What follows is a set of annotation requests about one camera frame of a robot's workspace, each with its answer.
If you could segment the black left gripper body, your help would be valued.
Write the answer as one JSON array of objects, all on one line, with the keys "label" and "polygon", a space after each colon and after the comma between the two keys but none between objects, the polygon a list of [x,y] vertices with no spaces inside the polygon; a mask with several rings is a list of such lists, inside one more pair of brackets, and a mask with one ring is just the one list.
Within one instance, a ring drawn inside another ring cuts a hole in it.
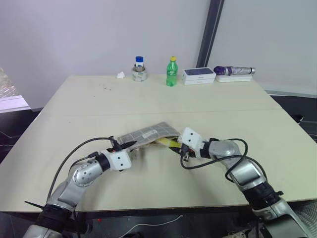
[{"label": "black left gripper body", "polygon": [[107,148],[108,152],[118,152],[124,149],[125,144],[119,144],[116,140],[111,140],[112,147]]}]

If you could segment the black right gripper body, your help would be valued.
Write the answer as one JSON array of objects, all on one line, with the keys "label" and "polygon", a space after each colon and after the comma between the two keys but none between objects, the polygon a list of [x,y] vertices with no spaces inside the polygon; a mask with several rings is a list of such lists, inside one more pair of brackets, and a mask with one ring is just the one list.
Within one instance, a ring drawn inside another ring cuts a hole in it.
[{"label": "black right gripper body", "polygon": [[196,157],[195,152],[192,149],[190,149],[189,146],[187,146],[185,144],[181,144],[179,146],[179,148],[177,148],[177,152],[179,155],[182,156],[182,158],[185,162],[188,162],[190,158]]}]

